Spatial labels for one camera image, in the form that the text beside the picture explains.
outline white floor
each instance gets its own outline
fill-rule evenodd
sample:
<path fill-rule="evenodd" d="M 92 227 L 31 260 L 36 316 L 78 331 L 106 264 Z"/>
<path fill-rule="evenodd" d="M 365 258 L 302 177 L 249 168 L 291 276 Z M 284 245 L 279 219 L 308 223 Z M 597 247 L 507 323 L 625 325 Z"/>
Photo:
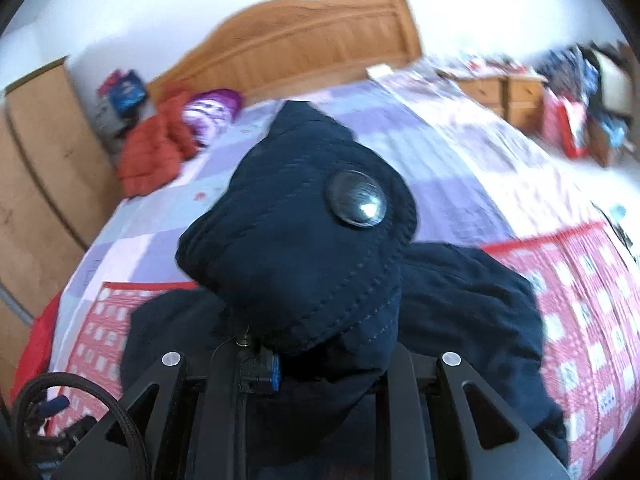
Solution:
<path fill-rule="evenodd" d="M 603 211 L 617 204 L 626 208 L 620 225 L 634 242 L 633 252 L 640 253 L 640 162 L 625 153 L 617 166 L 601 168 L 591 157 L 569 160 L 559 148 L 539 139 L 536 143 Z"/>

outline black cable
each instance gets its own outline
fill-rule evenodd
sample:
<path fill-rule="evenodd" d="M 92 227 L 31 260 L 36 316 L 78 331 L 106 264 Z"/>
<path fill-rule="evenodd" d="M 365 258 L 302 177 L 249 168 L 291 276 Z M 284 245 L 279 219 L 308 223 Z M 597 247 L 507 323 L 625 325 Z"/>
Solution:
<path fill-rule="evenodd" d="M 20 460 L 25 463 L 24 449 L 24 423 L 26 420 L 29 406 L 33 399 L 42 391 L 54 386 L 68 386 L 76 388 L 96 399 L 100 400 L 111 413 L 122 429 L 129 455 L 131 458 L 131 468 L 134 480 L 150 480 L 151 468 L 149 460 L 146 456 L 146 449 L 142 436 L 138 427 L 135 425 L 129 413 L 120 405 L 120 403 L 107 390 L 98 386 L 98 384 L 65 372 L 54 372 L 36 377 L 26 383 L 20 390 L 14 404 L 14 418 L 12 420 L 12 431 L 15 439 L 15 447 Z"/>

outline dark blue garment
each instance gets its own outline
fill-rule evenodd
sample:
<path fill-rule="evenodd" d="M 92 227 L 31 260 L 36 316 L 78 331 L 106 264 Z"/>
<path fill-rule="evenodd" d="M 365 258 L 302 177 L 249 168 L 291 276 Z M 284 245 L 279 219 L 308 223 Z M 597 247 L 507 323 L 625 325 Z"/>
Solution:
<path fill-rule="evenodd" d="M 357 228 L 334 214 L 326 183 L 341 170 L 383 189 L 380 224 Z M 410 245 L 415 226 L 414 199 L 384 160 L 308 104 L 286 103 L 225 195 L 180 238 L 178 264 L 209 292 L 189 292 L 193 308 L 187 293 L 169 293 L 132 315 L 123 387 L 166 351 L 210 349 L 232 335 L 230 322 L 248 326 L 281 354 L 285 377 L 277 396 L 250 400 L 249 457 L 282 465 L 332 434 L 370 441 L 362 417 L 373 413 L 360 401 L 399 340 L 422 354 L 459 352 L 566 463 L 527 280 L 478 250 Z M 153 320 L 174 300 L 175 315 Z"/>

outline red cloth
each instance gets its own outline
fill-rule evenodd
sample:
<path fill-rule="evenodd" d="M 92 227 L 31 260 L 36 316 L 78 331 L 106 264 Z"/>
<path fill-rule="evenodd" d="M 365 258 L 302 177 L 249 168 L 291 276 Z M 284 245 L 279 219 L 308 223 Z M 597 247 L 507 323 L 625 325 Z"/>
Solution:
<path fill-rule="evenodd" d="M 14 387 L 9 392 L 9 398 L 13 403 L 22 387 L 34 377 L 47 371 L 51 359 L 51 345 L 53 333 L 58 318 L 60 307 L 59 292 L 44 309 L 40 317 L 33 320 L 29 333 L 29 342 L 20 356 L 18 369 L 15 371 Z"/>
<path fill-rule="evenodd" d="M 183 85 L 167 89 L 158 113 L 136 126 L 120 154 L 118 176 L 127 197 L 148 195 L 180 174 L 180 163 L 196 155 L 191 129 L 182 109 L 191 98 Z"/>

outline wooden headboard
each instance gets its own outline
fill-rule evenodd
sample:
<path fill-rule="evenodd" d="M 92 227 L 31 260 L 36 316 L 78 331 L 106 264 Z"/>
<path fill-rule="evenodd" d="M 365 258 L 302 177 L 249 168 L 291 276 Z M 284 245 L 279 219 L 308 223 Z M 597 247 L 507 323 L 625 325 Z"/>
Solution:
<path fill-rule="evenodd" d="M 232 88 L 248 104 L 363 79 L 365 67 L 394 68 L 421 55 L 406 0 L 271 0 L 222 23 L 174 67 L 148 84 L 196 92 Z"/>

